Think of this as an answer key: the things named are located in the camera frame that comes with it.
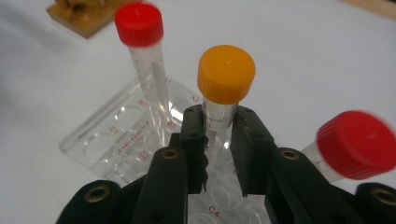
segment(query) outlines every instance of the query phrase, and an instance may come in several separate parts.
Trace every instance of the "orange cap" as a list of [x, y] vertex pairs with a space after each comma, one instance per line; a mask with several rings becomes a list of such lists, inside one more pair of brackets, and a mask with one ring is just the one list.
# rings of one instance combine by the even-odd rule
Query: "orange cap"
[[220, 105], [233, 105], [248, 94], [256, 68], [244, 50], [230, 45], [208, 49], [198, 67], [198, 88], [202, 95]]

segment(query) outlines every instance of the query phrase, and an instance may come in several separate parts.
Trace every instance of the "red cap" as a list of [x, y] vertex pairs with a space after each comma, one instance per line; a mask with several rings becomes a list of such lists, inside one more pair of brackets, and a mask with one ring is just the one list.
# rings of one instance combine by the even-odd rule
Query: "red cap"
[[347, 111], [318, 130], [318, 150], [340, 175], [365, 179], [393, 169], [396, 138], [381, 120], [361, 111]]
[[163, 37], [163, 17], [153, 5], [132, 3], [121, 7], [114, 22], [120, 40], [129, 47], [147, 47]]

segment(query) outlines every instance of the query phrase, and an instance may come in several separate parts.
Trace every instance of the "clear plastic tube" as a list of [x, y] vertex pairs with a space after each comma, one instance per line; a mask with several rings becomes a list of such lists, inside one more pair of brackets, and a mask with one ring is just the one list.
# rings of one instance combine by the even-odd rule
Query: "clear plastic tube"
[[205, 97], [203, 99], [203, 111], [206, 116], [206, 136], [209, 139], [207, 156], [211, 159], [211, 163], [216, 162], [224, 144], [227, 142], [227, 136], [230, 133], [230, 127], [237, 107], [238, 104], [220, 105], [211, 102]]
[[158, 8], [150, 4], [129, 4], [115, 16], [120, 40], [131, 53], [140, 87], [148, 101], [148, 108], [157, 138], [164, 147], [172, 132], [169, 112], [167, 80], [163, 66], [161, 39], [163, 18]]
[[248, 94], [255, 72], [250, 55], [235, 46], [215, 46], [202, 55], [197, 82], [204, 96], [209, 163], [216, 162], [227, 143], [236, 108]]
[[323, 124], [302, 152], [329, 182], [365, 179], [394, 169], [396, 138], [373, 115], [346, 111]]
[[129, 47], [129, 51], [140, 87], [148, 101], [153, 126], [162, 127], [170, 132], [172, 119], [161, 42], [144, 48]]

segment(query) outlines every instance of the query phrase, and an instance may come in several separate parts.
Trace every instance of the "test tube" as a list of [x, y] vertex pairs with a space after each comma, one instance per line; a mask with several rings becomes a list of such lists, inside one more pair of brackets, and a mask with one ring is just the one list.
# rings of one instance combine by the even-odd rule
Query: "test tube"
[[148, 101], [153, 126], [165, 141], [164, 138], [172, 132], [173, 123], [163, 66], [161, 12], [150, 4], [132, 3], [121, 7], [116, 12], [114, 21], [121, 42], [131, 53], [140, 87]]
[[331, 183], [360, 180], [395, 167], [396, 138], [377, 117], [350, 110], [323, 124], [316, 141], [302, 152]]
[[200, 59], [197, 82], [204, 96], [207, 156], [212, 160], [226, 141], [238, 103], [248, 94], [255, 73], [253, 59], [235, 46], [215, 46]]

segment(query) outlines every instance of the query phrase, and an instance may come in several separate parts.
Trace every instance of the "screw hole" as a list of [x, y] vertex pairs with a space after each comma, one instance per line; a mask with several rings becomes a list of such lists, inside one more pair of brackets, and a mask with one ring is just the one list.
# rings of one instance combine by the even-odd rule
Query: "screw hole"
[[286, 159], [288, 159], [288, 160], [291, 160], [291, 161], [295, 161], [295, 160], [297, 160], [297, 159], [299, 158], [299, 155], [298, 155], [297, 153], [291, 151], [291, 150], [282, 150], [282, 151], [280, 152], [280, 154], [281, 154], [284, 158], [286, 158]]
[[163, 152], [163, 158], [167, 160], [172, 160], [178, 156], [178, 152], [173, 149], [166, 150]]
[[396, 206], [396, 194], [386, 189], [372, 189], [371, 194], [381, 203]]
[[106, 185], [99, 185], [88, 190], [85, 194], [85, 201], [88, 203], [97, 203], [102, 201], [110, 193], [110, 188]]

